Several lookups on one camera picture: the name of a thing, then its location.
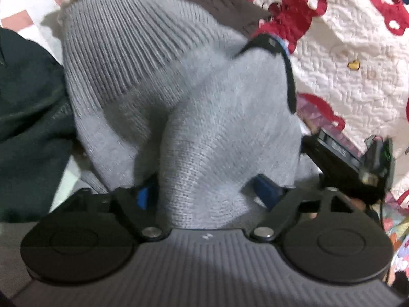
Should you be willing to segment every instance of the gray plastic casing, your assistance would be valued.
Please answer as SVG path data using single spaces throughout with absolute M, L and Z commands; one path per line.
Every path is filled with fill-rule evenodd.
M 12 299 L 17 307 L 397 307 L 403 300 L 380 280 L 316 282 L 240 230 L 182 229 L 140 245 L 100 281 L 58 287 L 34 280 Z

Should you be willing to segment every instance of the white fabric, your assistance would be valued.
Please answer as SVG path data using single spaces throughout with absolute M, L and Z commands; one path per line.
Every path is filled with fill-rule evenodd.
M 287 40 L 289 36 L 290 42 L 291 35 L 297 38 L 300 32 L 292 53 L 298 91 L 329 103 L 334 115 L 345 121 L 343 132 L 361 151 L 371 135 L 392 137 L 397 158 L 392 193 L 404 199 L 409 190 L 409 158 L 405 157 L 409 146 L 408 7 L 400 0 L 378 0 L 378 9 L 391 13 L 385 21 L 376 8 L 377 0 L 253 1 L 263 8 L 273 2 L 281 4 L 277 19 L 282 24 L 269 32 Z M 308 23 L 308 15 L 314 13 L 311 9 L 316 17 L 303 35 L 302 27 L 308 28 L 305 20 Z M 348 67 L 355 60 L 360 62 L 359 70 L 351 70 L 358 62 Z M 409 197 L 402 206 L 407 207 L 408 201 Z

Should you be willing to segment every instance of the round black disc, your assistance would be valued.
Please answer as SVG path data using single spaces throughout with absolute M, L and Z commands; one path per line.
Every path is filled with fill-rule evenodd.
M 383 276 L 393 255 L 387 235 L 363 213 L 302 222 L 284 236 L 283 251 L 307 275 L 335 284 Z
M 132 237 L 113 215 L 66 212 L 42 219 L 24 237 L 20 251 L 36 278 L 77 284 L 116 271 L 133 247 Z

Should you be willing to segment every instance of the gray knit beanie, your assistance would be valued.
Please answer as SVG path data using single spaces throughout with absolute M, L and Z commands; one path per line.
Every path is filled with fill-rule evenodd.
M 108 190 L 159 172 L 167 225 L 249 228 L 266 211 L 246 183 L 294 183 L 301 130 L 281 56 L 237 56 L 246 39 L 184 0 L 80 0 L 64 34 L 76 127 Z

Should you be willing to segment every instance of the quilt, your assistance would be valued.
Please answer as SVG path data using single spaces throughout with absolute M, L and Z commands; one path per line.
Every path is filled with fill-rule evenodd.
M 409 205 L 408 0 L 250 0 L 271 13 L 257 33 L 286 43 L 297 91 L 361 152 L 393 140 L 391 196 Z

